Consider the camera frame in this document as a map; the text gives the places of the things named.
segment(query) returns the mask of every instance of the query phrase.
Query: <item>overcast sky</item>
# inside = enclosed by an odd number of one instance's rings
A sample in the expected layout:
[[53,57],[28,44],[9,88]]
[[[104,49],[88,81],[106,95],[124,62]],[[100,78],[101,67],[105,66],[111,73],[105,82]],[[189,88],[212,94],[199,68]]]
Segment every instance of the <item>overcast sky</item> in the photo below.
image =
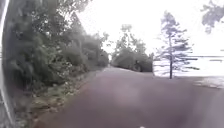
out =
[[[122,24],[131,24],[134,33],[147,44],[148,52],[160,44],[160,19],[165,10],[171,12],[183,28],[188,29],[195,55],[224,55],[224,32],[218,25],[208,35],[201,20],[203,4],[209,0],[93,0],[79,14],[81,22],[90,34],[107,32],[117,39]],[[224,4],[223,0],[215,1]]]

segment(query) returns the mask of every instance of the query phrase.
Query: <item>paved road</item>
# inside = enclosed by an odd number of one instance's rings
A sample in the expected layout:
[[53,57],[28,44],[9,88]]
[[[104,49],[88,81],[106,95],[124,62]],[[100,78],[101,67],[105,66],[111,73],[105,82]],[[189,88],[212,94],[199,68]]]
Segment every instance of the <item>paved road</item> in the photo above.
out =
[[36,128],[205,128],[202,124],[219,91],[193,86],[189,80],[108,68]]

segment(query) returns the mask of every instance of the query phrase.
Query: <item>green foliage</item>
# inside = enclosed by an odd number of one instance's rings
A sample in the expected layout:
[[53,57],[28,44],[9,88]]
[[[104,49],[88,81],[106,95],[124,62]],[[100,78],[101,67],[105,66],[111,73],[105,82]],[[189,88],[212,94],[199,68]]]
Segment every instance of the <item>green foliage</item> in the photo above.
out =
[[112,55],[112,65],[133,71],[152,72],[152,59],[145,54],[145,44],[135,38],[131,28],[130,25],[122,26],[123,35],[116,42],[116,49]]
[[[102,40],[87,36],[74,12],[83,10],[88,0],[38,2],[10,2],[13,11],[7,15],[3,43],[6,78],[13,76],[17,85],[32,89],[33,85],[62,84],[90,70],[90,62],[107,65]],[[63,15],[67,13],[74,16],[69,21]]]

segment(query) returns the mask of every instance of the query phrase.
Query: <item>dirt shoulder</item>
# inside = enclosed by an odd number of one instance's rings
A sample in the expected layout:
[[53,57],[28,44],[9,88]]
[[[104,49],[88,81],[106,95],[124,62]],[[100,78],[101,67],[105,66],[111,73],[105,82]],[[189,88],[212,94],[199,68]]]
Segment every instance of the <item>dirt shoulder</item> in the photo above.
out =
[[49,113],[56,113],[65,103],[79,93],[83,84],[94,78],[101,70],[79,75],[63,85],[43,88],[27,97],[26,108],[17,110],[17,122],[21,128],[30,128],[38,119]]

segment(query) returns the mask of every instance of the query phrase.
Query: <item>tree trunk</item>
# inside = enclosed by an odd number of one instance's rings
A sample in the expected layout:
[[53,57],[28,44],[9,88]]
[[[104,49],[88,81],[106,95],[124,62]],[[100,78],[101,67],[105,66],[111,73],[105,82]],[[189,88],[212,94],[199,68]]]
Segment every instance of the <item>tree trunk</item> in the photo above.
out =
[[170,54],[170,79],[173,78],[173,51],[172,51],[172,42],[171,35],[169,34],[169,54]]

